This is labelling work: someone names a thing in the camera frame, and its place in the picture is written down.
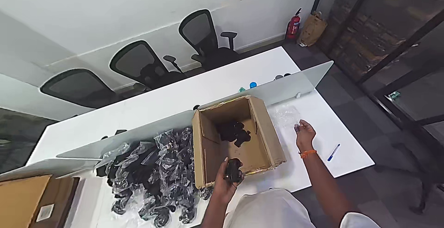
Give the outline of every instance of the white desk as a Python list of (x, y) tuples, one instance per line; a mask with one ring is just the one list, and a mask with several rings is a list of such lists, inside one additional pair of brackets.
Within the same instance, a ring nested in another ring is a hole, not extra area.
[[(192, 109), (197, 104), (202, 105), (224, 98), (236, 93), (240, 87), (247, 88), (252, 81), (260, 85), (273, 80), (277, 74), (283, 75), (287, 72), (298, 71), (300, 71), (299, 68), (282, 47), (269, 50), (164, 88), (51, 125), (37, 144), (29, 163), (55, 157), (61, 152), (99, 140), (104, 135), (113, 135), (116, 129), (133, 129)], [(314, 148), (334, 177), (374, 164), (316, 90), (298, 99), (293, 98), (281, 102), (278, 106), (283, 104), (295, 106), (301, 118), (312, 124), (317, 132), (314, 138)], [(269, 112), (275, 107), (277, 106), (268, 107)], [(159, 111), (147, 111), (146, 109), (159, 109)], [(248, 176), (238, 187), (227, 211), (233, 210), (244, 194), (254, 194), (270, 187), (297, 191), (311, 185), (303, 162), (297, 154), (294, 130), (292, 127), (286, 129), (280, 127), (276, 131), (287, 162), (275, 170)], [(334, 158), (327, 162), (326, 159), (337, 144), (341, 144), (340, 148)], [(101, 181), (101, 183), (90, 184), (90, 187), (93, 188), (92, 191), (97, 192), (95, 195), (97, 199), (83, 197), (83, 203), (72, 210), (71, 215), (74, 219), (67, 228), (83, 228), (85, 220), (89, 220), (89, 227), (94, 228), (127, 227), (127, 224), (113, 218), (111, 205), (114, 199), (111, 188), (106, 184), (106, 179), (98, 179), (92, 173), (86, 173), (83, 176), (86, 177), (86, 180)], [(196, 220), (185, 227), (198, 225), (201, 222), (207, 204), (208, 201), (198, 203)], [(168, 227), (178, 226), (178, 216), (178, 213), (173, 214), (172, 223)]]
[(27, 165), (301, 71), (282, 47), (48, 126)]

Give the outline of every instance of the mesh chair back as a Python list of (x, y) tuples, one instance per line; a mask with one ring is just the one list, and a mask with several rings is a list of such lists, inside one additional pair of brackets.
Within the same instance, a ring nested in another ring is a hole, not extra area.
[(180, 23), (179, 34), (202, 56), (218, 49), (218, 38), (209, 10), (191, 13)]
[(87, 108), (101, 108), (117, 101), (117, 95), (93, 72), (76, 68), (60, 73), (43, 86), (44, 94)]
[(150, 88), (153, 88), (161, 76), (168, 73), (154, 50), (144, 40), (130, 43), (117, 52), (110, 62), (110, 68)]

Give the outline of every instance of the blue pen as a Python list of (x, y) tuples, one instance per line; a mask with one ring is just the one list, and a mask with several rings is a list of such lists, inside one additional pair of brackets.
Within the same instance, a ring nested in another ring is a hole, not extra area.
[(341, 145), (341, 144), (338, 144), (338, 145), (336, 146), (336, 148), (333, 150), (332, 154), (330, 155), (330, 157), (329, 157), (329, 159), (328, 159), (327, 161), (332, 160), (333, 155), (336, 153), (336, 151), (337, 151), (337, 149), (339, 148), (340, 145)]

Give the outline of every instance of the sack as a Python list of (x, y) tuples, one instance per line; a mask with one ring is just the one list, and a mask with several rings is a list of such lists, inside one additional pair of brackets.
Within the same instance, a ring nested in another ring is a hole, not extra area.
[(311, 46), (316, 43), (319, 37), (327, 27), (327, 23), (321, 19), (320, 12), (314, 12), (305, 21), (304, 28), (302, 29), (301, 36), (297, 40), (297, 43), (301, 47)]

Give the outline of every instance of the black office chair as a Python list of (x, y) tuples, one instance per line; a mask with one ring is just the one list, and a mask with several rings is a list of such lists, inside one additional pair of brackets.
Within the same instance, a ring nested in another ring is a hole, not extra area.
[(228, 38), (230, 48), (219, 48), (213, 20), (207, 9), (185, 17), (180, 23), (179, 34), (197, 51), (198, 55), (192, 55), (191, 58), (200, 62), (206, 71), (240, 60), (233, 44), (237, 33), (222, 32), (221, 37)]
[(101, 108), (122, 100), (93, 72), (75, 68), (49, 79), (40, 91), (87, 108)]
[(418, 206), (411, 206), (409, 209), (415, 214), (423, 214), (425, 204), (433, 188), (437, 187), (439, 190), (444, 191), (442, 186), (444, 184), (444, 162), (430, 158), (427, 163), (421, 163), (414, 152), (403, 143), (393, 144), (392, 146), (401, 151), (413, 163), (416, 172), (384, 165), (375, 165), (374, 170), (378, 173), (389, 170), (419, 179), (422, 183), (421, 199)]
[(170, 55), (163, 58), (171, 62), (179, 72), (169, 72), (149, 44), (139, 40), (117, 52), (110, 62), (110, 68), (150, 89), (158, 89), (186, 78), (175, 63), (176, 58)]

